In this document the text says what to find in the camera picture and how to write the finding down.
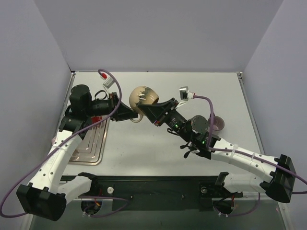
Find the red mug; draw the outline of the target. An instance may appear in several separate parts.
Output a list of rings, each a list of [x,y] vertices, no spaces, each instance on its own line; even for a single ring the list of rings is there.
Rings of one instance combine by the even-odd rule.
[[[99,121],[101,121],[102,120],[102,116],[93,116],[92,117],[92,122],[93,123],[96,123],[96,122],[99,122]]]

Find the aluminium table edge rail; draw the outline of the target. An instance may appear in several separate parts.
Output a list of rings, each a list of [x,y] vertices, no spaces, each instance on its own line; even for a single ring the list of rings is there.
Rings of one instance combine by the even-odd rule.
[[[260,138],[260,134],[259,134],[259,131],[258,131],[258,128],[257,128],[257,124],[256,124],[256,121],[254,119],[254,115],[252,113],[252,110],[251,110],[251,107],[250,107],[250,104],[249,104],[249,101],[248,101],[248,97],[247,97],[247,94],[246,94],[246,90],[245,90],[245,87],[244,87],[243,72],[236,72],[236,75],[237,75],[237,78],[238,78],[238,81],[239,81],[239,84],[240,84],[240,87],[241,87],[241,91],[243,93],[243,97],[244,97],[244,100],[245,100],[245,103],[246,103],[246,106],[247,106],[247,109],[248,109],[250,120],[252,122],[252,126],[253,126],[253,130],[254,130],[254,133],[255,133],[255,136],[256,136],[257,144],[258,144],[258,147],[260,149],[260,154],[265,155],[265,151],[264,151],[263,144],[262,144],[262,141],[261,141],[261,138]]]

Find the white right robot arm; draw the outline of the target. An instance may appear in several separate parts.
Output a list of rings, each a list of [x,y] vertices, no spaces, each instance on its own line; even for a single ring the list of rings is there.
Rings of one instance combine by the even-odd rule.
[[[182,149],[188,148],[189,152],[200,157],[222,161],[247,171],[244,175],[221,173],[221,180],[214,184],[218,195],[249,191],[265,193],[278,202],[290,202],[295,183],[295,168],[290,157],[281,155],[277,158],[254,153],[210,135],[205,117],[196,115],[186,120],[177,111],[177,105],[177,100],[172,98],[164,103],[139,104],[138,108],[155,126],[166,124],[185,140]]]

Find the lavender mug with black handle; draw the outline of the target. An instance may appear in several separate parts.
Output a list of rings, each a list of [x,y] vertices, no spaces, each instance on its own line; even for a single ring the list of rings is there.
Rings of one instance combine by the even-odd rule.
[[[209,124],[211,120],[213,121],[213,131],[221,131],[224,129],[225,123],[221,117],[215,115],[213,117],[210,117],[208,119]]]

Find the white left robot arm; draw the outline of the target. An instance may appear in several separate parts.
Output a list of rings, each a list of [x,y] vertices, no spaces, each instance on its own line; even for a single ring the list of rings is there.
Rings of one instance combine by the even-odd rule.
[[[138,114],[120,102],[113,92],[108,98],[93,99],[88,86],[80,84],[71,89],[70,105],[60,123],[49,154],[28,185],[20,185],[16,195],[27,214],[58,220],[66,205],[79,196],[99,194],[97,177],[82,172],[66,185],[60,185],[62,174],[73,153],[86,136],[85,127],[92,127],[93,117],[103,116],[113,121],[137,118]]]

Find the stainless steel tray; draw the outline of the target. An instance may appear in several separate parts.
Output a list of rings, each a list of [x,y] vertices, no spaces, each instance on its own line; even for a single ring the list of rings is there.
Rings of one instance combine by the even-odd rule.
[[[109,122],[108,118],[86,132],[84,139],[70,158],[69,164],[97,165],[102,160]]]

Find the cream mug with blue drips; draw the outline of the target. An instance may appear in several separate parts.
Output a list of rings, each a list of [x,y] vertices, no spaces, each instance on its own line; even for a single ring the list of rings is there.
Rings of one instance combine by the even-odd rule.
[[[138,123],[143,117],[144,113],[140,110],[139,105],[156,104],[158,103],[158,94],[148,86],[136,87],[129,96],[129,104],[131,109],[139,115],[138,119],[130,119],[131,122]]]

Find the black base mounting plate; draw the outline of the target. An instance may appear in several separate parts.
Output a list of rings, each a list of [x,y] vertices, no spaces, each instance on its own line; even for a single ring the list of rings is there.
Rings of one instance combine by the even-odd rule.
[[[85,196],[116,197],[112,209],[129,201],[130,211],[211,211],[212,200],[242,198],[224,188],[225,174],[219,176],[97,176],[94,189]]]

